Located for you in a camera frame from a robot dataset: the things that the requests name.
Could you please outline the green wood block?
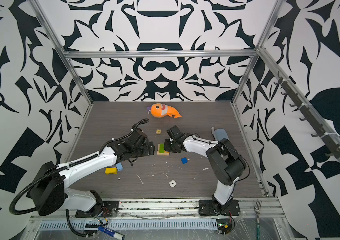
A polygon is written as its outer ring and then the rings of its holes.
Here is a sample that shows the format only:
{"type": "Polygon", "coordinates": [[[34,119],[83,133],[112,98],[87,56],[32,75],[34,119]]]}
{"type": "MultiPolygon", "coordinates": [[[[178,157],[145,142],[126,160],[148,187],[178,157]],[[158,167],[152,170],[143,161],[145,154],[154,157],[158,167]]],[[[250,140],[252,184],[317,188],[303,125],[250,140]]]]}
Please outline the green wood block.
{"type": "Polygon", "coordinates": [[[163,154],[165,152],[164,144],[159,144],[159,153],[163,154]]]}

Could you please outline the natural wood plank block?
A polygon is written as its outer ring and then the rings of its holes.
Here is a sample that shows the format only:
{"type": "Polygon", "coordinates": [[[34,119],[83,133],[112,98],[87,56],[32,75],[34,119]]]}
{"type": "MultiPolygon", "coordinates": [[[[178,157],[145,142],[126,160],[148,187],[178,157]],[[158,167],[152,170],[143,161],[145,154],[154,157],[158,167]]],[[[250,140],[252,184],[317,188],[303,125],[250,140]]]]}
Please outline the natural wood plank block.
{"type": "Polygon", "coordinates": [[[158,156],[169,156],[170,153],[169,152],[164,152],[164,153],[157,152],[157,155],[158,156]]]}

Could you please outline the light blue wood block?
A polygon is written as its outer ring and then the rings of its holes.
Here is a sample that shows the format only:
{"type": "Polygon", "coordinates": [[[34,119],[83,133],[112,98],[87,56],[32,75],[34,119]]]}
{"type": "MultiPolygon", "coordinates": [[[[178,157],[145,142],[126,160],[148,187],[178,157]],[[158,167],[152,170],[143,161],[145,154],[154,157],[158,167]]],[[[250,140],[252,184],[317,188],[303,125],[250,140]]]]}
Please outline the light blue wood block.
{"type": "Polygon", "coordinates": [[[124,169],[123,166],[122,166],[122,163],[116,164],[116,168],[117,168],[118,172],[120,172],[124,169]]]}

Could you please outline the yellow wood arch block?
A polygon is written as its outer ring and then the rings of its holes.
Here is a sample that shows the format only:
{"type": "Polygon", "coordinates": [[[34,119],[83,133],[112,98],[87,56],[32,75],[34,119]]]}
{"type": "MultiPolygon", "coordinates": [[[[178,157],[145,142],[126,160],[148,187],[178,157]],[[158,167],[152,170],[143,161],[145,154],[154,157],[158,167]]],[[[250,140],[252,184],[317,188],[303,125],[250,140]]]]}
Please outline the yellow wood arch block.
{"type": "Polygon", "coordinates": [[[118,169],[116,167],[114,168],[106,168],[105,169],[105,174],[109,175],[109,174],[117,174],[118,173],[118,169]]]}

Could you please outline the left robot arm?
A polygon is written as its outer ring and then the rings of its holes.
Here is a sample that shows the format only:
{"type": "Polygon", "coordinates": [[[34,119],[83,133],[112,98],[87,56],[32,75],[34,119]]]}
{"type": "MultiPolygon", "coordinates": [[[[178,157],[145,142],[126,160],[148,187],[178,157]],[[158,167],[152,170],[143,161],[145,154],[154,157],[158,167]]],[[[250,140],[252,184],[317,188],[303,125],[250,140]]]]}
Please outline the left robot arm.
{"type": "Polygon", "coordinates": [[[48,162],[40,168],[35,179],[15,196],[9,212],[25,215],[36,211],[40,216],[47,216],[58,210],[77,210],[92,217],[99,216],[104,208],[99,194],[94,190],[74,190],[71,185],[98,170],[123,161],[134,164],[138,158],[154,153],[154,143],[137,128],[126,138],[111,140],[99,151],[80,159],[59,165],[48,162]]]}

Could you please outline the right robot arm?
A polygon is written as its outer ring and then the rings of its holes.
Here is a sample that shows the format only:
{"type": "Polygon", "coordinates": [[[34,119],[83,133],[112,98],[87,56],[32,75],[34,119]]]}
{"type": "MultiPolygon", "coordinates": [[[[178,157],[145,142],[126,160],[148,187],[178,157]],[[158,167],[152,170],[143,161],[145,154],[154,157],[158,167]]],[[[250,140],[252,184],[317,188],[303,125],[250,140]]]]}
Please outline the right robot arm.
{"type": "Polygon", "coordinates": [[[248,164],[228,139],[209,141],[183,133],[177,126],[167,130],[169,138],[164,149],[170,153],[191,152],[206,157],[218,180],[212,197],[213,204],[222,209],[232,200],[234,186],[248,164]]]}

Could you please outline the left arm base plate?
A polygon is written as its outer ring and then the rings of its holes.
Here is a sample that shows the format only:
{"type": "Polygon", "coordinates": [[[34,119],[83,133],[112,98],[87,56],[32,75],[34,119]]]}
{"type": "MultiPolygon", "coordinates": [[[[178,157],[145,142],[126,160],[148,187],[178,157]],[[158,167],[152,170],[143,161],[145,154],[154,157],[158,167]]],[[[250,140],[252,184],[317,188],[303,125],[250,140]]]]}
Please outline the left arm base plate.
{"type": "Polygon", "coordinates": [[[119,211],[119,201],[103,201],[102,204],[96,203],[89,211],[84,212],[77,210],[76,218],[92,218],[98,216],[100,218],[111,217],[119,211]]]}

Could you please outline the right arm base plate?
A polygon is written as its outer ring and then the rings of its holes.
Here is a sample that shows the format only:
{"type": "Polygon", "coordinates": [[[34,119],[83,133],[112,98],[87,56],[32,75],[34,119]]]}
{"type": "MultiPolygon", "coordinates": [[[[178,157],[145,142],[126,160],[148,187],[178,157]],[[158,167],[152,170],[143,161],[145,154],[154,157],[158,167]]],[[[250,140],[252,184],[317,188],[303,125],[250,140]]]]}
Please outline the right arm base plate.
{"type": "Polygon", "coordinates": [[[216,200],[200,200],[198,214],[202,217],[208,216],[239,216],[240,207],[238,200],[229,200],[225,205],[221,205],[216,200]]]}

